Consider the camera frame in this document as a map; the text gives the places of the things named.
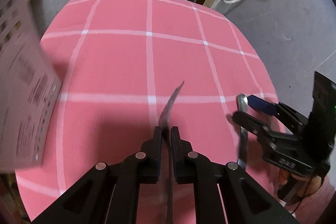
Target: pink tablecloth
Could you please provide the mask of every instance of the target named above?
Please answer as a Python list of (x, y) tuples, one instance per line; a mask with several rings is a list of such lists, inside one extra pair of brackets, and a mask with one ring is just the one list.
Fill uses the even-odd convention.
[[(224, 16), (186, 0), (71, 0), (41, 44), (63, 80), (43, 165), (18, 170), (34, 219), (99, 161), (114, 164), (152, 135), (173, 90), (171, 125), (211, 161), (236, 161), (236, 95), (276, 101), (268, 73)], [(248, 172), (269, 192), (270, 168), (251, 138)], [(138, 223), (163, 223), (162, 189), (142, 186)], [(176, 223), (194, 223), (191, 186), (174, 189)]]

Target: knife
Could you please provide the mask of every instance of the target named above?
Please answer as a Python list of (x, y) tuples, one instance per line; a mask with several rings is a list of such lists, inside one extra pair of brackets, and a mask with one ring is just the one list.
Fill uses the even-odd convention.
[(169, 160), (169, 178), (167, 180), (167, 194), (168, 194), (168, 206), (167, 206), (167, 218), (166, 218), (166, 224), (173, 224), (174, 223), (174, 208), (173, 208), (173, 158), (172, 158), (172, 152), (171, 152), (171, 145), (170, 145), (170, 136), (169, 136), (169, 116), (171, 109), (173, 107), (173, 104), (184, 84), (184, 81), (181, 85), (179, 85), (173, 92), (173, 94), (170, 96), (167, 104), (163, 108), (163, 111), (159, 118), (159, 127), (162, 129), (162, 136), (163, 140), (167, 146), (168, 150), (168, 160)]
[[(238, 110), (241, 110), (243, 112), (247, 113), (247, 98), (245, 94), (239, 94), (236, 97), (236, 103)], [(246, 169), (246, 162), (247, 162), (247, 144), (248, 144), (248, 132), (245, 128), (240, 127), (240, 140), (239, 140), (239, 152), (238, 152), (238, 165)]]

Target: metal rivet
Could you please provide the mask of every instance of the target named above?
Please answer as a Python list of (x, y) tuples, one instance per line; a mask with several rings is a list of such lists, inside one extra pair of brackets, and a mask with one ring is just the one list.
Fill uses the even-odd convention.
[(97, 170), (104, 170), (106, 168), (106, 163), (104, 162), (99, 162), (96, 164), (96, 169)]
[(135, 157), (136, 157), (137, 159), (139, 159), (139, 160), (144, 159), (144, 158), (146, 158), (146, 153), (144, 153), (144, 152), (137, 152), (137, 153), (135, 154)]
[(195, 151), (191, 151), (188, 153), (188, 157), (191, 158), (191, 159), (195, 159), (198, 157), (198, 153), (195, 152)]
[(272, 149), (274, 149), (274, 150), (276, 150), (276, 148), (277, 148), (277, 146), (274, 144), (274, 143), (269, 143), (269, 146), (272, 148)]
[(232, 161), (227, 164), (227, 167), (231, 170), (236, 170), (238, 168), (238, 164)]

